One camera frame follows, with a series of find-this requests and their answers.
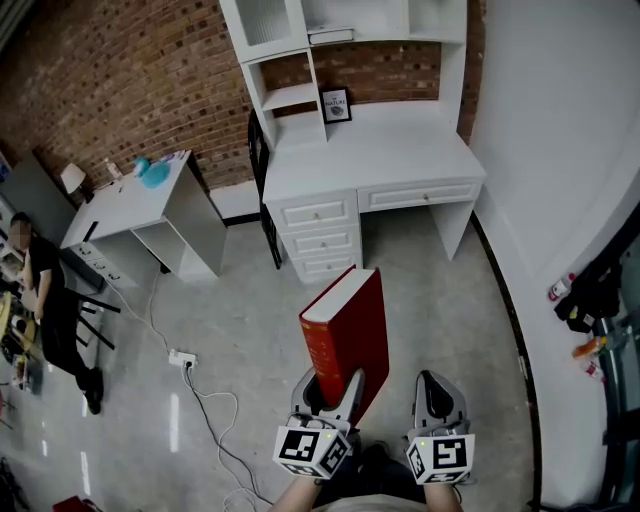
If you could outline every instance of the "picture frame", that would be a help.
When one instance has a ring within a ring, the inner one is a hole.
[[[322,102],[322,118],[324,124],[342,123],[351,121],[351,103],[349,91],[346,87],[335,89],[322,89],[320,91]]]

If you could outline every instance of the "white shirt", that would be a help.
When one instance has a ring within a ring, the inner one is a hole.
[[[313,512],[426,512],[427,506],[415,501],[374,494],[342,498],[322,507],[314,508]]]

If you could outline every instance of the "white bookshelf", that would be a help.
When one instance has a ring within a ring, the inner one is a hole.
[[[272,150],[327,142],[309,33],[345,30],[348,41],[434,41],[441,44],[437,102],[455,132],[464,80],[467,0],[221,0],[234,49],[258,120]],[[327,44],[343,44],[335,41]],[[267,90],[266,60],[306,54],[309,81]],[[316,103],[317,110],[277,117],[274,110]]]
[[[409,39],[464,43],[466,0],[407,0]]]
[[[220,0],[238,61],[309,46],[300,0]]]
[[[260,64],[291,55],[306,56],[309,67],[309,82],[267,90]],[[267,142],[272,149],[282,149],[297,144],[306,145],[326,142],[324,120],[320,105],[320,93],[316,73],[313,67],[311,50],[292,51],[279,54],[273,59],[261,58],[241,64],[251,102],[262,126]],[[305,114],[275,117],[273,111],[283,107],[292,107],[305,103],[315,103],[316,110]]]

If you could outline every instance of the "baseboard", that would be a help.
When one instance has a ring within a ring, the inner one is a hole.
[[[507,308],[507,314],[509,315],[509,321],[511,322],[511,328],[513,329],[513,335],[516,340],[516,348],[518,350],[518,356],[520,357],[521,364],[525,366],[527,375],[533,375],[531,371],[531,362],[529,361],[529,352],[527,351],[527,345],[525,344],[524,336],[522,335],[522,329],[520,327],[520,322],[518,321],[518,315],[516,314],[511,294],[509,293],[509,288],[504,280],[498,261],[493,254],[491,244],[489,244],[489,240],[482,229],[480,220],[475,213],[471,214],[471,223],[473,224],[476,233],[478,233],[480,243],[482,243],[482,247],[487,255],[491,269],[493,270],[493,275],[498,283],[502,300]],[[542,499],[542,438],[540,434],[540,415],[538,413],[538,397],[536,395],[536,387],[533,379],[524,379],[524,382],[527,390],[527,402],[531,418],[531,437],[533,442],[533,497],[528,505],[532,510],[537,512],[540,510],[540,501]]]
[[[236,226],[238,224],[246,224],[247,222],[258,222],[260,220],[259,213],[248,213],[247,215],[238,215],[237,217],[229,217],[228,219],[222,219],[224,225]]]

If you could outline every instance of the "desk drawer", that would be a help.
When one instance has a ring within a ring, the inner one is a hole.
[[[120,271],[113,263],[106,258],[93,260],[89,263],[89,267],[100,274],[106,281],[116,288],[131,288],[137,286],[136,283],[126,274]]]
[[[304,283],[335,279],[351,265],[362,268],[362,252],[332,254],[315,258],[301,258],[291,262]]]
[[[406,183],[358,190],[358,210],[375,212],[427,204],[471,201],[478,195],[475,181]]]
[[[290,258],[360,251],[360,226],[337,226],[281,236]]]
[[[76,253],[84,261],[93,261],[98,258],[104,258],[104,256],[96,249],[93,244],[84,242],[82,244],[74,245],[71,250]]]
[[[294,233],[358,223],[355,190],[267,204],[278,233]]]

